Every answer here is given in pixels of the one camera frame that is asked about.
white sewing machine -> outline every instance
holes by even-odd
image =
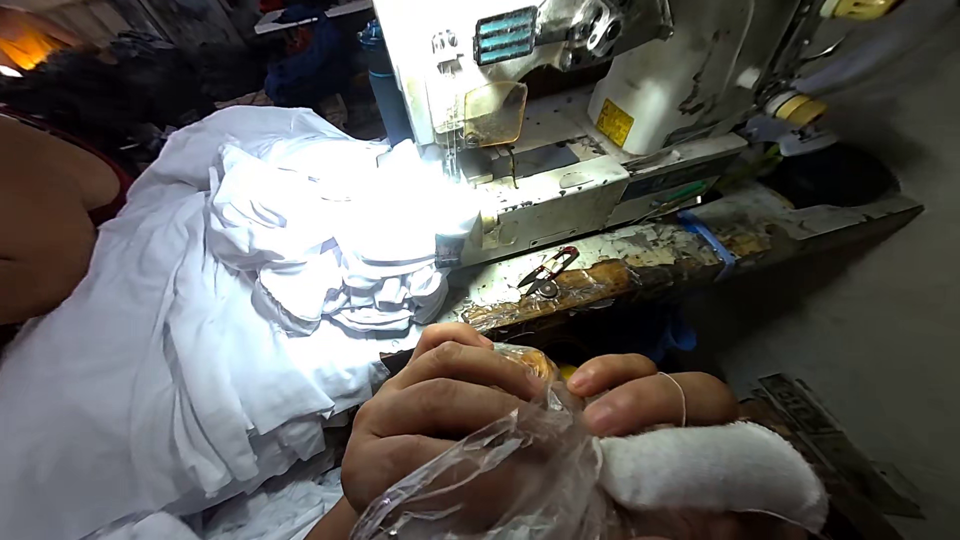
[[[735,125],[824,112],[789,86],[822,17],[894,3],[373,0],[416,143],[439,147],[451,181],[484,201],[438,260],[502,258],[696,204],[747,145]],[[528,101],[520,82],[610,60],[595,87]]]

worn wooden table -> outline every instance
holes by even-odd
[[[763,185],[746,182],[690,212],[729,250],[735,265],[728,274],[735,276],[883,237],[923,209],[896,193],[862,207],[796,210]],[[556,279],[557,296],[521,298],[516,284],[564,245],[577,247],[580,256]],[[449,276],[450,293],[438,321],[469,323],[496,341],[561,331],[558,327],[584,313],[675,297],[692,287],[710,285],[726,266],[703,235],[685,229],[675,216],[665,216],[458,269]],[[409,351],[385,361],[396,369],[408,357]]]

warning label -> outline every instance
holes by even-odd
[[[622,147],[634,126],[634,118],[623,111],[610,99],[604,100],[603,109],[597,117],[597,130]]]

plastic bag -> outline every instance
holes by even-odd
[[[353,540],[608,538],[600,450],[576,419],[583,403],[543,353],[496,350],[544,377],[543,394],[395,484],[363,513]]]

pile of white garments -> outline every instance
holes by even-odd
[[[385,378],[379,353],[439,309],[435,234],[476,215],[412,145],[378,167],[386,150],[310,110],[171,135],[87,276],[0,364],[4,537],[193,513],[325,448]]]
[[[313,470],[291,471],[249,495],[234,497],[197,523],[196,530],[167,512],[156,512],[131,517],[84,540],[303,540],[344,495],[339,467],[321,475]]]

